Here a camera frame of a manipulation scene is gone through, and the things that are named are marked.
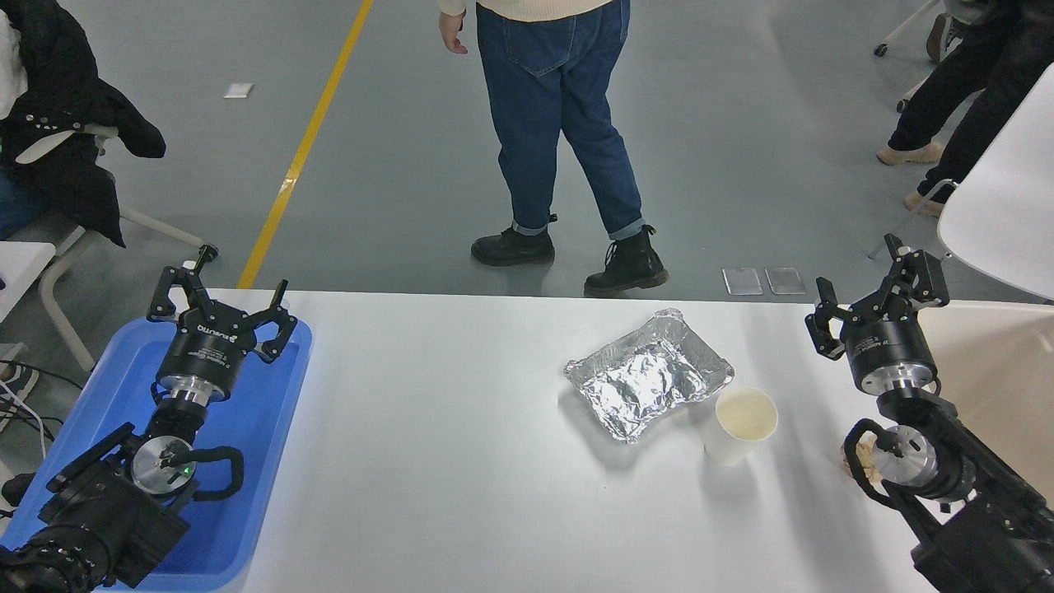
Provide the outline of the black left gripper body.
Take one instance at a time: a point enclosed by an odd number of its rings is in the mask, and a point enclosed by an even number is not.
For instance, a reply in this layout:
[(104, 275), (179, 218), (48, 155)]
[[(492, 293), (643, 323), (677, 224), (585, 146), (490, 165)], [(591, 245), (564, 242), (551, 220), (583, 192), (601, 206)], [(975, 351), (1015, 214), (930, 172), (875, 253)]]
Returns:
[(210, 311), (191, 307), (180, 314), (156, 381), (165, 388), (178, 376), (196, 376), (215, 391), (234, 390), (248, 351), (256, 344), (248, 314), (214, 301)]

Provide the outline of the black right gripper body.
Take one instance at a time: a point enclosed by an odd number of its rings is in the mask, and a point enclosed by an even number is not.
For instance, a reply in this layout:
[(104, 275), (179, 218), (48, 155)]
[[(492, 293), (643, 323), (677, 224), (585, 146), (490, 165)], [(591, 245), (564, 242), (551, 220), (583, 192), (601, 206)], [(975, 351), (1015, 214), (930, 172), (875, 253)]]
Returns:
[(841, 342), (858, 390), (923, 388), (938, 371), (918, 320), (915, 299), (892, 299), (884, 305), (850, 307)]

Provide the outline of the person's hand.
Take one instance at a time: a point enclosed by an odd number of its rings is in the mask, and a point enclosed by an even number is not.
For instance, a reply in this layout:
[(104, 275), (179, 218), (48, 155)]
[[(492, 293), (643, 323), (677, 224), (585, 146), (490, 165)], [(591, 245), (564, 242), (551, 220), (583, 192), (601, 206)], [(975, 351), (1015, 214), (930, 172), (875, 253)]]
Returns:
[(458, 37), (464, 27), (464, 12), (460, 12), (456, 15), (448, 14), (448, 12), (440, 12), (437, 24), (441, 41), (443, 41), (448, 52), (455, 55), (467, 55), (469, 53), (469, 50)]

